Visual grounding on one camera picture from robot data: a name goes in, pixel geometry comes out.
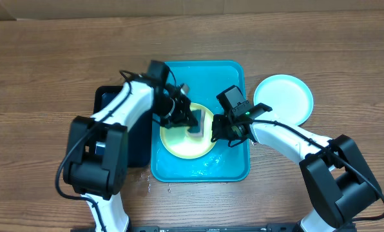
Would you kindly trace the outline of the black rectangular tray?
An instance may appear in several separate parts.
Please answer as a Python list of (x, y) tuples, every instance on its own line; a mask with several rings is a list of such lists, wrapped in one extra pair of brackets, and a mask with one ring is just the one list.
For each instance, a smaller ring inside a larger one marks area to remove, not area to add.
[[(95, 92), (93, 112), (106, 107), (121, 91), (122, 86), (101, 86)], [(128, 167), (142, 168), (151, 160), (152, 140), (151, 110), (143, 113), (128, 133)]]

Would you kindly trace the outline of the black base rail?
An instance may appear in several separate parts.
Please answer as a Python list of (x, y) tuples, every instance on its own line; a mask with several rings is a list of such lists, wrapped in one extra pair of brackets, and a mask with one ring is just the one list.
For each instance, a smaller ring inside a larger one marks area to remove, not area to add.
[(129, 232), (301, 232), (296, 223), (268, 224), (266, 226), (231, 226), (231, 227), (158, 227), (129, 226)]

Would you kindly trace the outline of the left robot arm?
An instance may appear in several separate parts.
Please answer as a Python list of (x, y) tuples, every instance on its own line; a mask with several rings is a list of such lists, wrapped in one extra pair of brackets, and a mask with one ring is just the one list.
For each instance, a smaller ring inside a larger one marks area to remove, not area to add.
[(95, 221), (93, 231), (127, 231), (129, 216), (120, 197), (128, 168), (130, 129), (148, 111), (164, 128), (185, 127), (201, 136), (204, 113), (190, 109), (185, 84), (169, 84), (170, 67), (151, 61), (146, 73), (120, 71), (124, 84), (117, 96), (91, 117), (70, 124), (66, 155), (55, 175), (60, 196), (85, 201)]

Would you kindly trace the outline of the green scrubbing sponge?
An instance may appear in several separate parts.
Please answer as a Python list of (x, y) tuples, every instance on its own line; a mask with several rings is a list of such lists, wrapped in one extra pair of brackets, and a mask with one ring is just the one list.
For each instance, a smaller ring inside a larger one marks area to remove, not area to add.
[(186, 130), (189, 137), (199, 139), (211, 136), (211, 114), (207, 109), (192, 110), (192, 116), (197, 123)]

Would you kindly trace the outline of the yellow plate with small stain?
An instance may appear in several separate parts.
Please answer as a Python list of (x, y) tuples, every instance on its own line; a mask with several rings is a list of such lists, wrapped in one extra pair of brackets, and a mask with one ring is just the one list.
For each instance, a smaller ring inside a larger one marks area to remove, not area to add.
[(197, 159), (209, 153), (216, 142), (211, 142), (212, 121), (214, 114), (205, 106), (191, 103), (190, 109), (205, 113), (203, 120), (203, 136), (195, 136), (187, 131), (189, 127), (160, 128), (160, 139), (170, 154), (181, 159)]

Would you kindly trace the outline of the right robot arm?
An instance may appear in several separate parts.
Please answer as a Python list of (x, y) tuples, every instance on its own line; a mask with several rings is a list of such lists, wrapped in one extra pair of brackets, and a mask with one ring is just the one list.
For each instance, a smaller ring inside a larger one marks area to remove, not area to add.
[[(359, 214), (384, 194), (357, 144), (348, 136), (317, 135), (280, 120), (272, 108), (252, 105), (232, 85), (217, 95), (223, 108), (212, 123), (212, 141), (234, 147), (247, 140), (266, 145), (298, 164), (313, 210), (293, 231), (355, 231)], [(381, 220), (381, 215), (365, 217)]]

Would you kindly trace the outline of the light blue plate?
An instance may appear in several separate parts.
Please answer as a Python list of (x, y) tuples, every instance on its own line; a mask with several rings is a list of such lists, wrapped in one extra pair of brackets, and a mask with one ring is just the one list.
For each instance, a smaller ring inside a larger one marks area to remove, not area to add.
[(314, 108), (309, 87), (302, 80), (286, 74), (264, 79), (254, 91), (253, 103), (270, 106), (281, 119), (297, 126), (307, 121)]

